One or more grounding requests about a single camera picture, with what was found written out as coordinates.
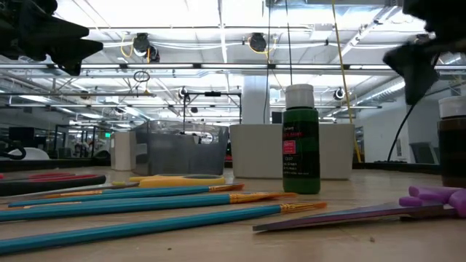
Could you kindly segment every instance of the translucent plastic container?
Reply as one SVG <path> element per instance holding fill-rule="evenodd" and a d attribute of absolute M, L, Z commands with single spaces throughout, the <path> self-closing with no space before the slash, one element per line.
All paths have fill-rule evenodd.
<path fill-rule="evenodd" d="M 182 122 L 150 121 L 133 131 L 139 175 L 224 172 L 228 127 L 186 123 L 184 135 Z"/>

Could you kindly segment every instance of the green paint bottle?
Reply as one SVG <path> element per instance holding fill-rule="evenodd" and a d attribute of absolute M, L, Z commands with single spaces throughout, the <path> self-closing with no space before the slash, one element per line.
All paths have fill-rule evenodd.
<path fill-rule="evenodd" d="M 295 84 L 286 89 L 283 113 L 283 189 L 298 194 L 320 191 L 319 113 L 314 87 Z"/>

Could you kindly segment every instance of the wooden table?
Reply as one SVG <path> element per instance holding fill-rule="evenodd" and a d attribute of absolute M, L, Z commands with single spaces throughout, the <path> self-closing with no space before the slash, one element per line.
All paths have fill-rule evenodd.
<path fill-rule="evenodd" d="M 102 167 L 70 171 L 106 173 L 114 180 L 124 180 L 131 175 Z M 231 171 L 226 171 L 226 177 L 232 179 Z M 281 180 L 238 181 L 246 184 L 246 191 L 282 189 Z M 260 223 L 394 201 L 407 195 L 407 188 L 413 184 L 439 186 L 441 178 L 435 175 L 355 170 L 350 181 L 323 181 L 319 195 L 265 204 L 262 202 L 0 223 L 0 239 L 8 239 L 278 202 L 328 202 L 325 210 L 8 255 L 0 257 L 0 261 L 465 261 L 466 250 L 463 248 L 466 243 L 466 220 L 460 219 L 385 221 L 263 233 L 253 233 L 251 229 L 252 225 Z"/>

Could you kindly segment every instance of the white bottle cap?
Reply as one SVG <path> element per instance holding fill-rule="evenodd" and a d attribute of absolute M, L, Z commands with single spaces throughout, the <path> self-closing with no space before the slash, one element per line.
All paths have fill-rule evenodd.
<path fill-rule="evenodd" d="M 314 107 L 314 87 L 310 84 L 293 84 L 285 91 L 286 108 Z"/>
<path fill-rule="evenodd" d="M 438 101 L 440 118 L 466 116 L 466 95 L 444 98 Z"/>

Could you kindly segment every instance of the white column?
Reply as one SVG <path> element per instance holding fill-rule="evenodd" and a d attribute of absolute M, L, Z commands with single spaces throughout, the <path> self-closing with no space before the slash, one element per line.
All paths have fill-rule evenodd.
<path fill-rule="evenodd" d="M 242 123 L 269 124 L 270 99 L 266 76 L 245 76 L 242 86 Z"/>

